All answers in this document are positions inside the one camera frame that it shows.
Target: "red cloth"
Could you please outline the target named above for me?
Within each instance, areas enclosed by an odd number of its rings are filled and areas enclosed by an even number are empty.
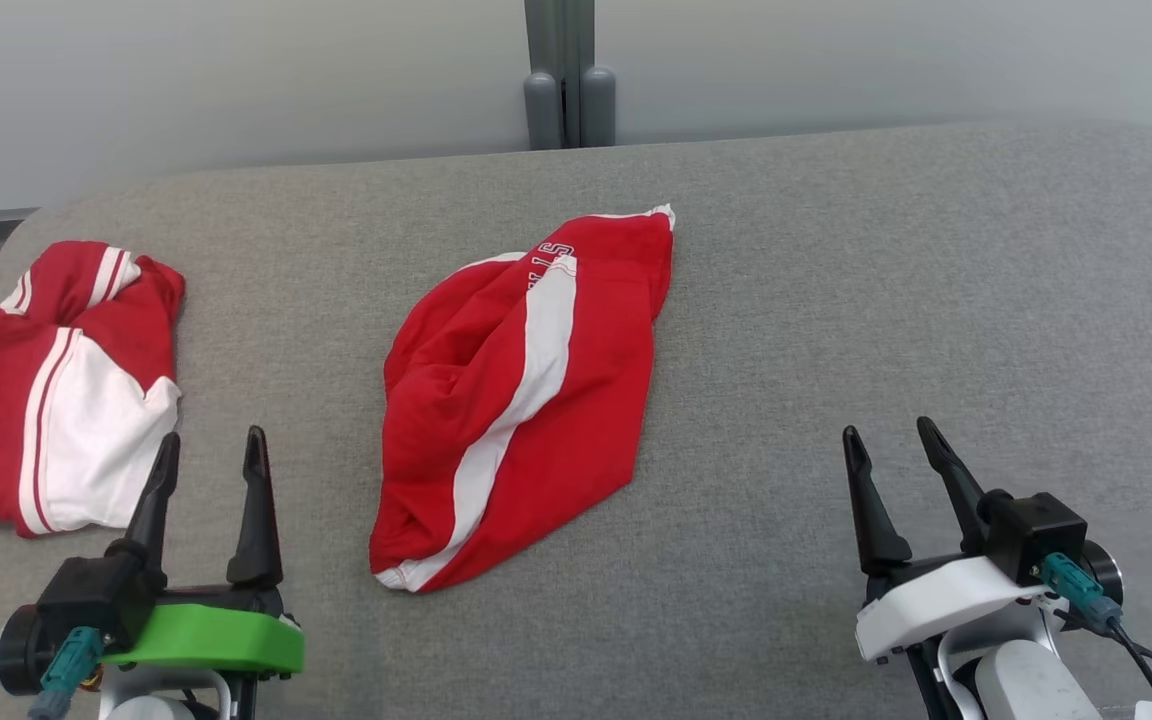
[[[384,369],[381,583],[473,578],[630,482],[672,228],[667,205],[577,218],[416,305]]]
[[[22,537],[126,526],[175,424],[184,279],[101,242],[59,242],[0,305],[0,521]]]

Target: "red garment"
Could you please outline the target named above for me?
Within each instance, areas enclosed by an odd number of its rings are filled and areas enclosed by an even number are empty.
[[[473,578],[630,482],[672,250],[668,205],[577,218],[416,305],[384,370],[381,583]]]
[[[58,242],[0,305],[0,521],[22,537],[126,528],[175,424],[184,279],[103,242]]]

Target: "gray table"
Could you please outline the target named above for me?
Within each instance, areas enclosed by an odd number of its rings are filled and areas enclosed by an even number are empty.
[[[380,366],[452,270],[562,220],[672,202],[675,276],[635,483],[485,577],[430,597],[366,568]],[[250,423],[270,433],[285,597],[306,674],[265,717],[918,717],[861,664],[840,433],[863,430],[919,555],[956,528],[914,418],[986,487],[1046,488],[1126,571],[1152,646],[1152,131],[957,126],[164,179],[45,209],[50,242],[180,270],[184,455],[165,569],[215,582]],[[0,624],[109,532],[0,528]],[[1149,697],[1126,653],[1061,647],[1107,717]],[[0,717],[26,704],[0,692]]]

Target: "red and white garment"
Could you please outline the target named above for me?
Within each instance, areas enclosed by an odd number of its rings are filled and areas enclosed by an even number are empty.
[[[175,425],[184,279],[103,242],[50,247],[0,304],[0,521],[126,528]]]
[[[386,588],[473,578],[630,482],[673,222],[668,205],[577,218],[416,305],[384,369]]]

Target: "teal connector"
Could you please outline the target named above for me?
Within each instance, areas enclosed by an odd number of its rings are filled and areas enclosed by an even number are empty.
[[[78,684],[90,679],[100,657],[105,652],[100,630],[74,628],[69,637],[60,644],[60,650],[41,674],[41,692],[33,706],[29,707],[29,720],[65,720],[69,712],[69,700],[78,691]]]
[[[1123,607],[1106,597],[1101,583],[1092,579],[1091,575],[1067,558],[1064,552],[1053,552],[1044,558],[1043,583],[1069,600],[1069,604],[1098,632],[1105,632],[1111,623],[1123,620]]]

